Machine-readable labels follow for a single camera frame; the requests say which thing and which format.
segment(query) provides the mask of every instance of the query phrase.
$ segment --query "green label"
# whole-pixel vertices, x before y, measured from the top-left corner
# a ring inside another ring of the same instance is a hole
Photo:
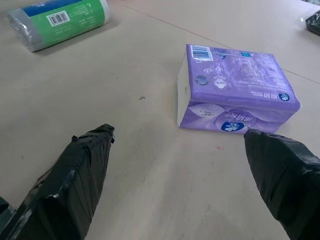
[[[82,0],[30,19],[48,47],[103,25],[105,12],[100,0]]]

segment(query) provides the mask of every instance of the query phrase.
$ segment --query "black tape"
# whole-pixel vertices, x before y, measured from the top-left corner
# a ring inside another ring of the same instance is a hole
[[[291,240],[320,239],[320,160],[301,142],[249,129],[245,150],[260,195]]]
[[[73,136],[56,164],[31,189],[0,240],[83,240],[103,190],[113,132],[104,124]]]

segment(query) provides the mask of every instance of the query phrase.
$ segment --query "logo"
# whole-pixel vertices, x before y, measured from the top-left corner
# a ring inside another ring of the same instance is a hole
[[[248,52],[241,52],[241,55],[244,57],[247,57],[247,58],[251,57],[250,53],[248,53]]]
[[[223,60],[228,55],[227,53],[217,53],[218,56]]]
[[[37,3],[37,4],[33,4],[33,5],[31,5],[31,6],[35,6],[35,7],[40,8],[40,7],[45,6],[45,5],[46,5],[45,3],[46,3],[46,2],[44,1],[44,2]]]
[[[218,90],[227,90],[229,88],[228,83],[226,81],[226,77],[222,75],[216,75],[212,77],[214,79],[213,84],[216,86]]]
[[[203,71],[204,71],[206,74],[210,74],[211,72],[213,72],[213,69],[209,67],[209,68],[203,69]]]
[[[199,85],[206,86],[208,85],[209,81],[205,76],[197,76],[195,80]]]
[[[284,102],[288,102],[289,99],[290,99],[290,96],[288,94],[286,94],[286,93],[280,93],[279,94],[279,98]]]
[[[243,129],[245,125],[242,122],[228,122],[226,121],[222,127],[221,130],[225,132],[235,132]]]

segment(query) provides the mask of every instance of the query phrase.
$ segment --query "table surface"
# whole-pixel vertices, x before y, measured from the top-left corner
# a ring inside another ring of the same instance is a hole
[[[320,155],[320,36],[300,0],[112,0],[105,26],[31,53],[0,3],[0,196],[19,206],[71,140],[115,127],[87,240],[288,240],[262,201],[243,135],[178,129],[185,44],[275,55],[302,108],[278,133]]]

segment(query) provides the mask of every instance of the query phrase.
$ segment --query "tissue pack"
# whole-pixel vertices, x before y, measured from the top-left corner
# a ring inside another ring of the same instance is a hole
[[[300,108],[272,54],[187,45],[178,75],[177,125],[274,133]]]

